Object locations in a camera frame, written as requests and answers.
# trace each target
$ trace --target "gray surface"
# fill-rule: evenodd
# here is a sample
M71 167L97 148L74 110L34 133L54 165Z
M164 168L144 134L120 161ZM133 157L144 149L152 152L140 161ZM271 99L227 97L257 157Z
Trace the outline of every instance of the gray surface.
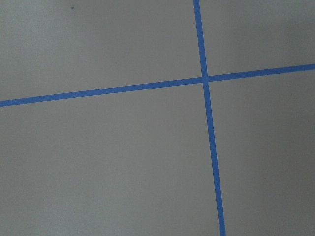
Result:
M201 0L209 75L314 63L314 0Z
M0 111L0 235L219 234L202 85Z
M315 72L210 85L226 235L315 235Z
M201 75L191 0L1 0L0 25L0 100Z

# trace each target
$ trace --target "blue stripe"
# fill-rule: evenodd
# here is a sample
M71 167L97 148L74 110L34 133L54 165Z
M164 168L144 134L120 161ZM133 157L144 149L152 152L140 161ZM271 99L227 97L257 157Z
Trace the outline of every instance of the blue stripe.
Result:
M247 77L276 75L276 74L291 73L291 72L306 71L306 70L315 70L315 64L297 65L297 66L264 69L264 70L254 70L254 71L246 71L246 72L223 74L223 75L212 75L208 77L208 81L213 82L213 81L222 81L222 80L242 79L242 78L247 78Z
M215 186L215 193L216 193L219 231L220 231L220 236L225 236L225 224L224 224L223 203L222 203L222 195L221 195L220 176L219 176L219 166L218 166L218 157L217 157L217 149L216 149L215 131L214 131L214 126L213 126L210 89L209 89L209 84L208 84L209 77L208 77L208 70L207 70L206 52L205 52L205 45L204 45L204 38L203 38L203 31L202 31L199 0L194 0L193 6L195 10L195 20L196 20L196 27L197 27L200 66L201 66L201 74L202 74L203 93L204 93L204 98L205 98L205 108L206 108L206 116L207 116L207 126L208 126L213 179L214 179L214 186Z
M70 98L76 98L76 97L88 97L88 96L104 95L104 94L119 93L119 92L129 92L129 91L137 91L137 90L145 90L145 89L157 89L157 88L180 86L180 85L191 85L191 84L199 84L201 82L202 82L201 78L198 77L198 78L171 80L171 81L163 81L163 82L140 84L140 85L129 85L129 86L122 86L122 87L115 87L115 88L102 88L102 89L95 89L95 90L88 90L88 91L67 92L67 93L59 93L59 94L52 94L52 95L45 95L45 96L0 101L0 107L15 106L15 105L21 105L21 104L35 103L35 102L55 101L55 100L70 99Z

